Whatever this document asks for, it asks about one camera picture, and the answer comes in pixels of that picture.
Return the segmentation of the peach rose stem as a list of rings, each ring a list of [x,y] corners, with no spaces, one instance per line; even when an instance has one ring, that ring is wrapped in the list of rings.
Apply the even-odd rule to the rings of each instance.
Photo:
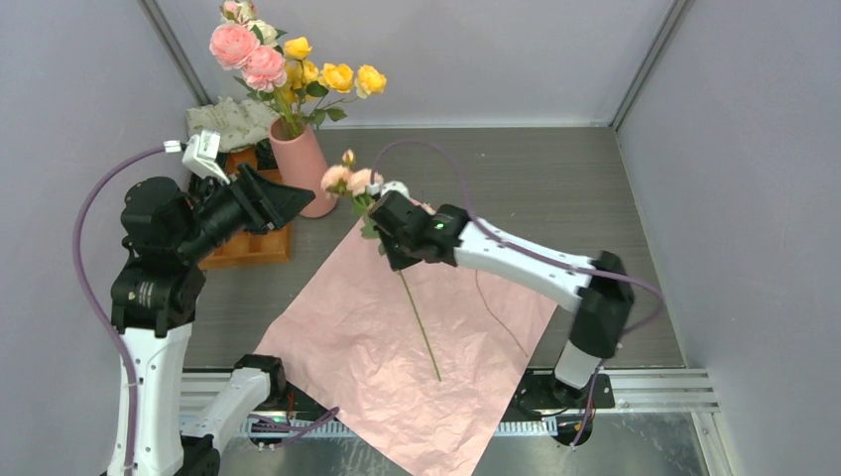
[[[354,152],[350,149],[346,150],[342,154],[341,164],[329,167],[323,174],[320,180],[320,187],[328,198],[349,198],[352,203],[352,210],[358,214],[362,220],[362,226],[360,229],[361,236],[368,240],[379,240],[380,236],[375,230],[374,223],[367,216],[367,212],[375,202],[373,194],[367,189],[368,185],[371,183],[371,173],[373,171],[371,169],[360,169],[355,171],[355,165],[356,156]],[[430,364],[434,371],[435,378],[438,382],[441,382],[442,377],[439,366],[429,342],[413,293],[403,272],[396,271],[395,274],[400,277],[406,296],[411,305],[426,348],[427,356],[429,357]]]

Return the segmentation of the purple and pink wrapping paper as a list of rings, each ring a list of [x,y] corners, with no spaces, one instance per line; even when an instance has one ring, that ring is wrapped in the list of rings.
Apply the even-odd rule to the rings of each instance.
[[[257,345],[288,380],[413,475],[475,470],[555,304],[484,272],[405,271],[436,358],[430,364],[400,277],[354,223]]]

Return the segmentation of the pink rose stem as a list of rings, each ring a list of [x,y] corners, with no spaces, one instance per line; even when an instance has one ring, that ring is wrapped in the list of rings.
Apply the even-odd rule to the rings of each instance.
[[[281,117],[275,109],[273,92],[286,82],[284,58],[236,22],[237,2],[220,4],[221,21],[210,36],[209,51],[223,69],[238,74],[236,80],[246,88],[250,98],[264,102]]]

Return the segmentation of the white rose stem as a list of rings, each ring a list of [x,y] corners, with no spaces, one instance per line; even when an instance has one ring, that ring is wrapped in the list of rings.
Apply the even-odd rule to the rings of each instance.
[[[252,1],[238,1],[234,18],[237,23],[254,33],[265,46],[275,48],[278,38],[285,34],[258,17],[257,8]]]

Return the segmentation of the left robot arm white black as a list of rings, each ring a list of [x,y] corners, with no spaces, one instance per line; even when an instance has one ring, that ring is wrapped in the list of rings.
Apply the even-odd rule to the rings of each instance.
[[[110,324],[128,355],[111,475],[215,475],[249,414],[288,399],[282,360],[247,354],[195,420],[180,420],[184,356],[205,283],[200,263],[241,230],[284,227],[314,198],[247,164],[238,171],[201,201],[165,177],[126,194],[121,222],[129,257],[111,289]]]

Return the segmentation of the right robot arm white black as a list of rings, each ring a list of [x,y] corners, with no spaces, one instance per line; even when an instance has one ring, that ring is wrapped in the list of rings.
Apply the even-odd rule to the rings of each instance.
[[[585,399],[597,369],[615,356],[636,300],[617,255],[588,258],[547,249],[458,206],[429,213],[398,191],[381,194],[364,216],[395,271],[426,263],[489,273],[570,312],[572,327],[550,381],[561,406]]]

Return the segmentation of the pink cylindrical vase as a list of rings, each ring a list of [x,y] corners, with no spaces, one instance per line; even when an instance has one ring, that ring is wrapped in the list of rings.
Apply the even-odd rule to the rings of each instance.
[[[328,169],[324,154],[309,126],[293,139],[286,126],[287,122],[278,118],[269,128],[269,141],[280,174],[285,184],[315,193],[314,200],[300,213],[302,217],[325,216],[334,209],[337,199],[328,197],[320,186]]]

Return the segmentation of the orange compartment tray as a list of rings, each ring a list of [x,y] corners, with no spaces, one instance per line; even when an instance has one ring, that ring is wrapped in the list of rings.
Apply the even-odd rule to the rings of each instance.
[[[230,174],[236,173],[236,168],[240,164],[249,164],[257,170],[254,147],[229,153],[226,156],[224,170]],[[284,182],[278,169],[257,170],[257,172],[270,181]],[[289,224],[283,229],[275,229],[264,235],[255,235],[246,231],[238,232],[224,246],[205,258],[199,267],[203,271],[208,271],[288,262],[292,254],[292,229],[293,226]]]

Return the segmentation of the dark bundle at tray top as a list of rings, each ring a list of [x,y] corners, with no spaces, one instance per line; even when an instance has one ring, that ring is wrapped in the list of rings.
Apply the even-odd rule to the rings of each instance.
[[[276,170],[278,168],[272,144],[268,139],[259,141],[254,146],[258,171]]]

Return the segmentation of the cream patterned cloth bag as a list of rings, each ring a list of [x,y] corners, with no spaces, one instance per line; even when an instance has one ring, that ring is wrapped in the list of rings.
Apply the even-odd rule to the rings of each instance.
[[[211,105],[185,111],[186,129],[190,134],[208,129],[220,134],[219,151],[239,152],[269,137],[270,126],[280,115],[264,102],[220,97]]]

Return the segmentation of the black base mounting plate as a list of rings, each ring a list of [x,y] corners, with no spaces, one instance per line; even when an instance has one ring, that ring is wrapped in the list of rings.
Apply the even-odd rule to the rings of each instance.
[[[536,420],[539,415],[572,417],[583,411],[588,399],[588,387],[583,390],[563,390],[549,368],[528,368],[521,378],[502,422]],[[280,398],[269,399],[255,409],[255,413],[283,413],[301,419],[321,417],[326,408],[292,384],[287,384]]]

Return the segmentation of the small green-lit circuit board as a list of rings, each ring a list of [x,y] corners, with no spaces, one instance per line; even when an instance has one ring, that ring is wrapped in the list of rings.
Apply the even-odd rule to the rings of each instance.
[[[250,416],[251,427],[254,432],[291,432],[293,428],[288,424],[267,416]]]

